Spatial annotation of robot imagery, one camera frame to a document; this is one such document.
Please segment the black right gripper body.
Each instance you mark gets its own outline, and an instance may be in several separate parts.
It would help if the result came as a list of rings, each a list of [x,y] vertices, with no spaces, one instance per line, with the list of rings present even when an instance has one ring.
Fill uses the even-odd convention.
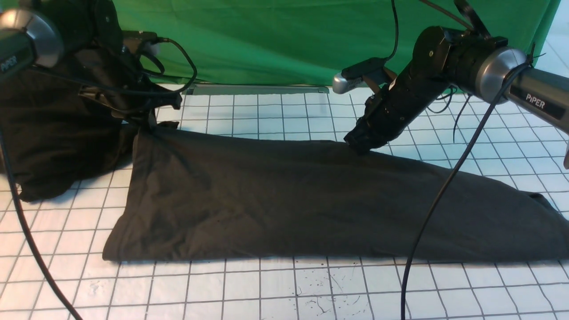
[[[359,155],[385,146],[409,124],[407,116],[398,112],[390,102],[368,100],[365,105],[364,115],[344,136],[347,145]]]

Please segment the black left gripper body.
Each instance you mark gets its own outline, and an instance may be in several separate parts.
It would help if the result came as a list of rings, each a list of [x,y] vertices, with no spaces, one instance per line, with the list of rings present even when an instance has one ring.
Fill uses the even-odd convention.
[[[149,85],[144,95],[126,95],[96,87],[83,86],[79,96],[111,109],[111,115],[141,128],[158,126],[155,109],[171,106],[181,108],[182,95],[157,84]]]

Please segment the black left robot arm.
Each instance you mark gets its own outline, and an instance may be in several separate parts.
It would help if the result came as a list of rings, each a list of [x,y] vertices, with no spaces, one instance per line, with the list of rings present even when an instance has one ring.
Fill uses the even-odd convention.
[[[24,70],[80,85],[79,96],[115,118],[155,125],[155,109],[180,109],[182,91],[151,81],[164,75],[151,31],[122,30],[111,0],[21,0],[1,14],[1,81]]]

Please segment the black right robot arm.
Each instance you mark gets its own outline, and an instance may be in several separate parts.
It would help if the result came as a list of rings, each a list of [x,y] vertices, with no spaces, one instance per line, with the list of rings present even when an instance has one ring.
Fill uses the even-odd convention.
[[[386,68],[386,58],[372,57],[335,75],[337,94],[361,83],[373,90],[364,115],[344,140],[359,153],[386,145],[449,87],[486,103],[496,96],[498,104],[510,101],[567,133],[568,79],[531,67],[530,59],[503,37],[428,27],[399,74]]]

